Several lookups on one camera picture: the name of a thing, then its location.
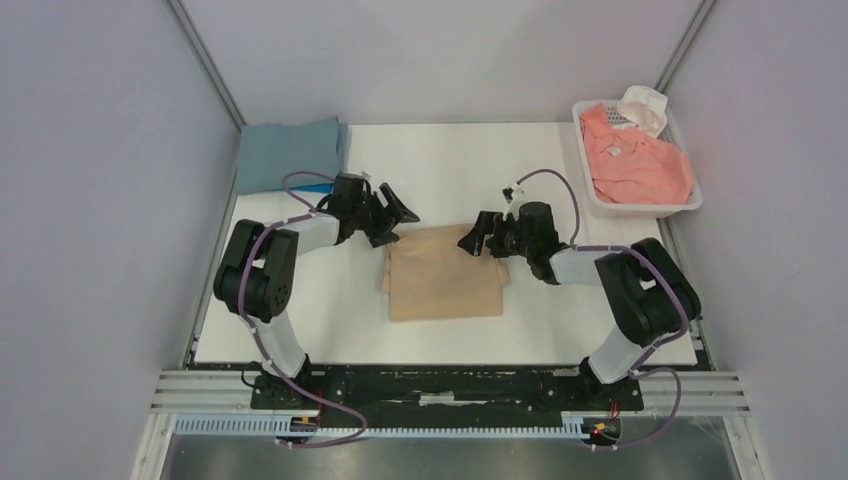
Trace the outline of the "beige t shirt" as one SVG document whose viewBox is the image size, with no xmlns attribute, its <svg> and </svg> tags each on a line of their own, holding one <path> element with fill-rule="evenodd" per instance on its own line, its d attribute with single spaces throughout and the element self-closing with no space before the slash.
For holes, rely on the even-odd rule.
<svg viewBox="0 0 848 480">
<path fill-rule="evenodd" d="M 473 256 L 458 246 L 471 230 L 456 224 L 409 230 L 385 247 L 381 289 L 393 322 L 499 317 L 504 265 L 488 253 Z"/>
</svg>

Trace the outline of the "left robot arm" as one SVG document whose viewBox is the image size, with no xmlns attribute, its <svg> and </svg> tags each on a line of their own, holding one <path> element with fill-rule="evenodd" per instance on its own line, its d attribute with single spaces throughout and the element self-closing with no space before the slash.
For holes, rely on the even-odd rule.
<svg viewBox="0 0 848 480">
<path fill-rule="evenodd" d="M 309 356 L 294 332 L 287 308 L 293 294 L 296 263 L 312 251 L 338 246 L 363 232 L 372 247 L 398 241 L 395 228 L 417 223 L 386 183 L 372 188 L 363 175 L 341 173 L 328 194 L 305 214 L 266 225 L 236 222 L 213 281 L 214 297 L 248 327 L 261 356 L 261 367 L 277 378 L 276 396 L 301 408 L 314 394 L 312 379 L 302 374 Z"/>
</svg>

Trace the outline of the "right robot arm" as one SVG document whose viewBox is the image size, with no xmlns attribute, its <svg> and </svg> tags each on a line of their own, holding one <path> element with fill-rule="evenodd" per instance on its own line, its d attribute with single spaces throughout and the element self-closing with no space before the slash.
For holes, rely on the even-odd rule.
<svg viewBox="0 0 848 480">
<path fill-rule="evenodd" d="M 560 240 L 551 207 L 529 202 L 517 213 L 479 213 L 457 245 L 472 256 L 518 256 L 549 285 L 589 285 L 603 290 L 614 326 L 579 365 L 577 392 L 591 408 L 618 393 L 659 349 L 688 333 L 702 313 L 695 289 L 663 244 L 649 237 L 631 245 L 573 245 Z"/>
</svg>

